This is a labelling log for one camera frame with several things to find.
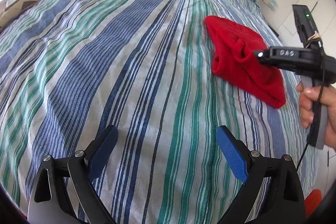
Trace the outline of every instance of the gray grip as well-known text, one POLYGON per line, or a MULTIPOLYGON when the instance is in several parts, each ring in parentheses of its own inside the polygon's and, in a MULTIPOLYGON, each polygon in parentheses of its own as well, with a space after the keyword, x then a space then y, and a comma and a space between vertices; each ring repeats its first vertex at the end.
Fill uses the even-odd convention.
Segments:
MULTIPOLYGON (((301 82, 304 87, 321 85, 320 81, 314 80, 314 83, 313 83, 312 79, 307 76, 301 76, 301 82)), ((321 111, 321 114, 320 114, 320 124, 319 124, 318 132, 311 132, 311 126, 308 128, 308 132, 309 132, 309 135, 317 134, 316 142, 310 143, 310 144, 318 149, 323 149, 326 131, 327 131, 327 124, 328 124, 328 108, 325 105, 321 105, 320 111, 321 111)))

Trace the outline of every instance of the finger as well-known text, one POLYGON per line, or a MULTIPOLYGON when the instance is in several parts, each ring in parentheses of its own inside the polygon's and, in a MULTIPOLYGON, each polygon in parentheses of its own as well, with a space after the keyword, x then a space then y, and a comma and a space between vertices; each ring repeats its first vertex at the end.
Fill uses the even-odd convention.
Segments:
POLYGON ((296 90, 297 90, 298 92, 302 92, 302 91, 303 91, 303 84, 302 84, 302 82, 300 82, 300 83, 297 84, 297 86, 296 86, 296 90))
MULTIPOLYGON (((303 93, 312 101, 317 101, 320 93, 320 86, 305 88, 303 93)), ((336 105, 336 89, 333 86, 323 87, 323 92, 320 100, 321 104, 326 106, 336 105)))
POLYGON ((314 114, 312 111, 308 111, 302 107, 300 107, 300 117, 301 120, 305 120, 309 124, 311 124, 314 120, 314 114))
POLYGON ((304 129, 307 129, 308 126, 310 125, 310 123, 307 122, 306 120, 302 120, 302 119, 301 119, 300 122, 301 122, 301 125, 302 125, 302 127, 303 127, 304 129))
POLYGON ((312 109, 313 103, 305 94, 302 93, 299 97, 299 106, 305 110, 310 111, 312 109))

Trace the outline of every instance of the hand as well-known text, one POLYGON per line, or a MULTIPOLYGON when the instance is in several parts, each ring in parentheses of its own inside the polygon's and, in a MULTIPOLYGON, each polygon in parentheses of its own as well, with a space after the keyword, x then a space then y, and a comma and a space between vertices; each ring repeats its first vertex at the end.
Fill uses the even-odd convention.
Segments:
MULTIPOLYGON (((317 101, 320 88, 320 86, 315 86, 304 89, 301 82, 296 87, 297 91, 300 92, 300 122, 304 128, 308 128, 313 122, 314 113, 312 111, 312 101, 317 101)), ((325 144, 336 150, 336 89, 333 86, 323 87, 320 102, 328 107, 328 125, 325 134, 325 144)))

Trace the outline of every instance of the patterned pillow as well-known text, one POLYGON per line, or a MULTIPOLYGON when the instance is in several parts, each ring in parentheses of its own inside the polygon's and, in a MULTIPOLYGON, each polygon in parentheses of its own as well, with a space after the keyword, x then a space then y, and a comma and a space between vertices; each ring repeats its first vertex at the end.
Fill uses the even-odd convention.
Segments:
POLYGON ((2 0, 0 2, 0 33, 13 20, 33 7, 39 0, 2 0))

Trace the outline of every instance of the orange object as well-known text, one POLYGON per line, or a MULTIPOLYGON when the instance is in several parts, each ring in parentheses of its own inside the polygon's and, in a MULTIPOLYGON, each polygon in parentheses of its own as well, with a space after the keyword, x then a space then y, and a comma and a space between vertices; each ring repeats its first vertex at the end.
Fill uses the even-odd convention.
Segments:
POLYGON ((322 193, 320 190, 315 189, 313 190, 309 196, 304 200, 304 204, 306 206, 306 217, 308 217, 317 206, 320 205, 322 201, 322 193))

